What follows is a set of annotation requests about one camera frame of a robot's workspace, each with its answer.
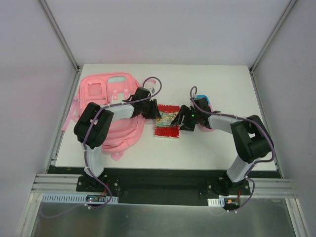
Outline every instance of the pink strap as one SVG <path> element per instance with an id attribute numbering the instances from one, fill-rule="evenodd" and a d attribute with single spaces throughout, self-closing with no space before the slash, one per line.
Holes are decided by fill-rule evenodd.
<path id="1" fill-rule="evenodd" d="M 111 154 L 111 158 L 112 158 L 113 160 L 115 160 L 115 161 L 118 161 L 119 159 L 122 158 L 123 154 L 124 154 L 123 151 L 117 152 L 117 153 L 112 153 L 112 154 Z"/>
<path id="2" fill-rule="evenodd" d="M 151 83 L 153 83 L 153 84 L 155 84 L 156 85 L 156 80 L 154 80 L 154 79 L 148 79 L 146 82 L 151 82 Z"/>
<path id="3" fill-rule="evenodd" d="M 118 100 L 118 91 L 117 90 L 114 90 L 112 95 L 113 95 L 114 100 Z"/>
<path id="4" fill-rule="evenodd" d="M 142 117 L 142 115 L 130 119 L 137 121 L 137 125 L 133 131 L 130 131 L 129 134 L 124 136 L 123 140 L 119 137 L 113 137 L 110 139 L 107 138 L 102 144 L 102 151 L 114 154 L 112 158 L 115 161 L 121 158 L 120 152 L 123 152 L 128 147 L 134 145 L 140 139 L 143 133 L 145 119 Z"/>
<path id="5" fill-rule="evenodd" d="M 124 89 L 124 100 L 127 100 L 129 97 L 128 89 Z"/>
<path id="6" fill-rule="evenodd" d="M 76 106 L 77 106 L 77 103 L 78 103 L 78 98 L 75 97 L 71 103 L 71 106 L 70 106 L 70 109 L 69 109 L 69 113 L 66 117 L 66 120 L 65 120 L 65 123 L 63 125 L 63 127 L 61 128 L 62 131 L 66 131 L 67 130 L 67 127 L 70 123 L 71 120 L 77 120 L 77 117 L 74 116 L 74 112 L 75 112 L 75 109 L 76 109 Z"/>

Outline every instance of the white tabletop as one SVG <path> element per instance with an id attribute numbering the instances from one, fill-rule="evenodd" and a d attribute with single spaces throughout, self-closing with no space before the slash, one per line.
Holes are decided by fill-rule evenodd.
<path id="1" fill-rule="evenodd" d="M 246 66 L 85 64 L 80 80 L 99 73 L 127 72 L 140 83 L 155 76 L 162 81 L 159 104 L 190 105 L 189 91 L 209 98 L 213 109 L 239 116 L 259 115 L 260 110 Z M 56 166 L 84 167 L 83 150 L 73 133 L 75 122 L 65 131 Z M 155 169 L 228 169 L 237 152 L 231 134 L 215 130 L 180 131 L 179 139 L 154 137 L 154 123 L 146 122 L 142 137 L 128 148 L 119 161 L 104 154 L 104 167 Z M 259 164 L 255 170 L 276 170 L 273 162 Z"/>

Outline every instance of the black mount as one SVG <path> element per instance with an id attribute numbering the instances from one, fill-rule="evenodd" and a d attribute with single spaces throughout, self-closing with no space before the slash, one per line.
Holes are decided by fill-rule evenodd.
<path id="1" fill-rule="evenodd" d="M 74 133 L 80 143 L 83 143 L 84 137 L 87 134 L 91 122 L 100 108 L 101 107 L 96 103 L 90 102 L 80 116 L 74 128 Z M 100 115 L 98 116 L 97 123 L 91 128 L 86 142 L 86 144 L 91 149 L 101 146 L 105 141 L 109 132 L 113 115 L 114 113 L 109 110 L 101 111 Z"/>
<path id="2" fill-rule="evenodd" d="M 218 111 L 211 111 L 208 101 L 205 97 L 195 99 L 194 102 L 197 104 L 199 108 L 204 111 L 217 113 Z M 203 127 L 211 129 L 211 126 L 208 122 L 208 118 L 210 115 L 201 112 L 197 108 L 190 106 L 187 107 L 186 105 L 182 105 L 180 112 L 178 113 L 177 117 L 171 122 L 171 125 L 181 125 L 180 130 L 185 131 L 194 131 L 196 124 L 200 124 Z"/>
<path id="3" fill-rule="evenodd" d="M 119 178 L 113 175 L 107 175 L 105 171 L 98 177 L 103 183 L 108 185 L 112 192 L 112 195 L 118 197 L 119 193 Z M 103 193 L 105 187 L 100 184 L 96 179 L 87 175 L 85 172 L 78 178 L 77 181 L 77 192 L 98 192 Z"/>
<path id="4" fill-rule="evenodd" d="M 150 96 L 150 91 L 146 88 L 139 87 L 135 91 L 135 94 L 131 96 L 130 101 L 144 99 L 144 98 L 147 98 L 148 96 Z M 153 100 L 148 99 L 142 102 L 132 103 L 131 105 L 134 107 L 134 113 L 132 117 L 142 114 L 143 117 L 146 119 L 161 118 L 156 99 L 153 99 Z"/>
<path id="5" fill-rule="evenodd" d="M 249 183 L 246 179 L 233 183 L 225 172 L 222 178 L 214 181 L 212 190 L 218 195 L 228 196 L 236 194 L 238 190 L 245 189 L 245 187 L 249 187 Z"/>
<path id="6" fill-rule="evenodd" d="M 145 99 L 148 96 L 150 96 L 149 90 L 143 87 L 139 87 L 137 88 L 135 94 L 131 95 L 130 98 L 131 101 L 136 101 L 140 99 Z M 131 105 L 134 107 L 134 113 L 132 117 L 142 114 L 143 117 L 146 119 L 161 118 L 156 99 L 148 99 L 142 102 L 132 103 Z M 96 116 L 97 112 L 100 110 L 100 108 L 101 107 L 96 103 L 90 102 L 84 109 L 74 128 L 74 133 L 80 143 L 83 143 L 91 122 Z M 109 110 L 102 110 L 99 114 L 97 118 L 97 123 L 92 126 L 90 134 L 86 141 L 86 144 L 91 149 L 101 146 L 107 138 L 113 115 L 114 113 Z"/>
<path id="7" fill-rule="evenodd" d="M 247 119 L 259 124 L 267 134 L 272 145 L 274 145 L 271 137 L 257 115 L 249 116 Z M 234 122 L 231 124 L 231 129 L 237 153 L 244 162 L 247 162 L 248 164 L 253 163 L 256 159 L 265 157 L 271 151 L 268 141 L 252 123 L 246 121 Z"/>

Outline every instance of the metal panel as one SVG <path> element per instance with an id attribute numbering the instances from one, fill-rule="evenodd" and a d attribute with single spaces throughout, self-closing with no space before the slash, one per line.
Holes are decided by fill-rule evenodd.
<path id="1" fill-rule="evenodd" d="M 69 46 L 68 46 L 67 42 L 65 41 L 65 38 L 64 38 L 62 32 L 60 31 L 60 29 L 59 29 L 59 27 L 58 27 L 58 25 L 56 23 L 56 20 L 55 20 L 55 18 L 53 16 L 52 12 L 49 9 L 49 6 L 47 5 L 45 0 L 39 0 L 39 4 L 42 7 L 42 9 L 43 9 L 43 11 L 44 11 L 44 13 L 45 13 L 45 15 L 46 15 L 51 27 L 52 27 L 55 35 L 56 35 L 57 39 L 59 40 L 61 46 L 63 47 L 63 49 L 64 49 L 69 61 L 73 65 L 74 70 L 77 71 L 78 70 L 78 64 L 77 64 L 73 54 L 71 53 L 71 51 L 69 49 Z"/>
<path id="2" fill-rule="evenodd" d="M 288 0 L 47 0 L 79 65 L 252 66 Z"/>
<path id="3" fill-rule="evenodd" d="M 75 71 L 35 0 L 0 2 L 0 236 L 15 236 Z"/>
<path id="4" fill-rule="evenodd" d="M 37 212 L 40 207 L 40 202 L 43 194 L 31 193 L 25 207 L 22 221 L 20 223 L 17 235 L 18 237 L 31 236 L 32 229 L 36 220 Z"/>
<path id="5" fill-rule="evenodd" d="M 276 25 L 274 26 L 273 30 L 271 31 L 269 37 L 267 38 L 265 44 L 263 45 L 262 49 L 260 50 L 259 55 L 257 56 L 254 64 L 251 66 L 250 70 L 251 72 L 254 72 L 257 68 L 257 66 L 259 65 L 262 57 L 264 56 L 264 54 L 266 53 L 266 51 L 268 50 L 270 44 L 272 43 L 273 39 L 277 36 L 277 33 L 279 32 L 279 30 L 281 29 L 283 23 L 286 21 L 286 19 L 288 18 L 289 14 L 291 13 L 291 11 L 293 10 L 293 7 L 295 6 L 295 4 L 298 2 L 298 0 L 290 0 L 287 4 L 287 6 L 285 7 L 283 13 L 281 14 L 280 18 L 278 19 Z"/>
<path id="6" fill-rule="evenodd" d="M 257 85 L 256 85 L 256 81 L 255 79 L 253 78 L 253 73 L 249 70 L 249 73 L 250 73 L 250 77 L 251 77 L 251 81 L 252 81 L 252 84 L 253 84 L 253 89 L 255 91 L 255 94 L 256 94 L 256 97 L 257 97 L 257 102 L 258 102 L 258 105 L 259 105 L 259 109 L 260 109 L 260 113 L 261 113 L 261 116 L 262 116 L 262 122 L 264 124 L 264 126 L 266 127 L 266 130 L 268 131 L 268 133 L 270 134 L 270 131 L 269 131 L 269 126 L 267 124 L 267 119 L 266 119 L 266 115 L 265 115 L 265 111 L 264 111 L 264 108 L 263 108 L 263 105 L 262 105 L 262 100 L 260 98 L 260 94 L 258 92 L 258 88 L 257 88 Z M 279 167 L 279 164 L 278 164 L 278 161 L 277 161 L 277 156 L 274 160 L 274 163 L 276 165 L 276 170 L 279 171 L 280 175 L 281 175 L 281 178 L 283 178 L 282 176 L 282 170 L 280 169 Z"/>
<path id="7" fill-rule="evenodd" d="M 61 118 L 59 119 L 59 124 L 58 124 L 56 132 L 55 132 L 55 134 L 56 134 L 55 139 L 54 139 L 54 142 L 52 143 L 52 146 L 50 148 L 49 161 L 48 161 L 47 166 L 46 166 L 46 172 L 48 171 L 49 166 L 51 164 L 54 165 L 56 163 L 56 161 L 53 161 L 53 159 L 55 157 L 57 157 L 57 155 L 58 155 L 58 151 L 59 151 L 59 148 L 60 148 L 60 145 L 61 145 L 61 142 L 63 139 L 63 134 L 64 134 L 64 132 L 61 130 L 61 128 L 62 128 L 62 126 L 67 118 L 68 111 L 69 111 L 71 103 L 73 101 L 73 97 L 75 95 L 76 88 L 77 88 L 78 83 L 79 83 L 81 70 L 82 70 L 82 68 L 79 68 L 78 71 L 76 72 L 75 77 L 73 79 L 73 82 L 71 84 L 69 93 L 68 93 L 68 97 L 65 100 L 65 103 L 63 106 L 63 113 L 62 113 Z"/>
<path id="8" fill-rule="evenodd" d="M 306 228 L 306 222 L 304 220 L 303 213 L 301 212 L 298 199 L 286 199 L 286 204 L 288 206 L 296 237 L 310 236 L 309 231 Z"/>
<path id="9" fill-rule="evenodd" d="M 254 72 L 278 162 L 312 236 L 316 206 L 316 1 L 299 1 Z"/>
<path id="10" fill-rule="evenodd" d="M 33 193 L 77 193 L 77 180 L 80 175 L 37 174 Z M 294 184 L 288 179 L 253 179 L 255 198 L 296 198 Z"/>
<path id="11" fill-rule="evenodd" d="M 71 204 L 45 203 L 54 215 Z M 77 207 L 54 219 L 38 217 L 33 236 L 68 237 L 294 237 L 283 199 L 252 200 L 235 213 L 220 207 L 109 205 L 99 210 Z"/>

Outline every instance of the gray wall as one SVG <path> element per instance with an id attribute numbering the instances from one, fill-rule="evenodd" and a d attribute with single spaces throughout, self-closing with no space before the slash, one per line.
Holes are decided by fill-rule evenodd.
<path id="1" fill-rule="evenodd" d="M 248 66 L 287 2 L 47 0 L 79 64 Z"/>
<path id="2" fill-rule="evenodd" d="M 316 1 L 297 3 L 255 81 L 278 160 L 295 180 L 311 236 L 316 236 Z"/>
<path id="3" fill-rule="evenodd" d="M 0 2 L 0 236 L 15 236 L 74 78 L 36 0 Z"/>

